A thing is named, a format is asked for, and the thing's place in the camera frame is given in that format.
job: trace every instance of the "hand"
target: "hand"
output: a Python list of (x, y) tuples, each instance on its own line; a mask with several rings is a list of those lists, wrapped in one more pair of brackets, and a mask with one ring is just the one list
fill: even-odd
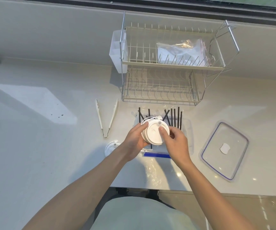
[(171, 136), (163, 127), (159, 127), (159, 133), (166, 143), (168, 153), (175, 164), (182, 169), (182, 166), (190, 164), (188, 140), (183, 132), (176, 127), (169, 127)]
[(142, 131), (148, 127), (149, 123), (145, 122), (144, 124), (138, 123), (133, 127), (127, 134), (123, 143), (121, 143), (117, 149), (124, 153), (126, 161), (134, 159), (138, 153), (148, 145), (147, 142), (142, 138)]

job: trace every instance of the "dish rack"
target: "dish rack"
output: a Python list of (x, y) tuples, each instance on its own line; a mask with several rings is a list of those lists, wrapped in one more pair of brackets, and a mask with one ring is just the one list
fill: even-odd
[[(120, 31), (120, 63), (123, 100), (150, 102), (182, 102), (197, 105), (206, 89), (238, 55), (239, 47), (226, 20), (219, 29), (153, 25), (125, 22), (123, 15)], [(236, 52), (226, 63), (218, 38), (229, 34)], [(198, 39), (201, 54), (192, 57), (184, 54), (160, 53), (159, 42), (182, 42)]]

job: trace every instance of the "white countertop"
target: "white countertop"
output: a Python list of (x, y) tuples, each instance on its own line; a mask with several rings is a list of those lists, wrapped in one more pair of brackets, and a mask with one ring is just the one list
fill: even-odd
[[(5, 58), (0, 64), (0, 229), (20, 229), (54, 195), (104, 159), (112, 140), (122, 142), (138, 107), (119, 102), (109, 138), (105, 132), (121, 79), (108, 66)], [(222, 193), (276, 195), (276, 81), (219, 77), (196, 107), (181, 106), (194, 131), (193, 162)], [(250, 138), (235, 181), (218, 177), (199, 151), (219, 120)], [(112, 186), (191, 191), (170, 159), (138, 155)]]

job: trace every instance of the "light green shirt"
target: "light green shirt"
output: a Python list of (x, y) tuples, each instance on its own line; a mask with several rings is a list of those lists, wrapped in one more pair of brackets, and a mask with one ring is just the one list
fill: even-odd
[(158, 201), (141, 197), (115, 198), (100, 211), (91, 230), (170, 230), (197, 228), (184, 213)]

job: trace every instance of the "person's right arm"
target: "person's right arm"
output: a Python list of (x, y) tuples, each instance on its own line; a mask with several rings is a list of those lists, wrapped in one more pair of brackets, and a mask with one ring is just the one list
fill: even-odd
[(170, 137), (163, 129), (159, 132), (164, 139), (170, 157), (186, 176), (189, 185), (214, 230), (256, 230), (240, 212), (205, 178), (190, 159), (188, 141), (181, 130), (169, 127)]

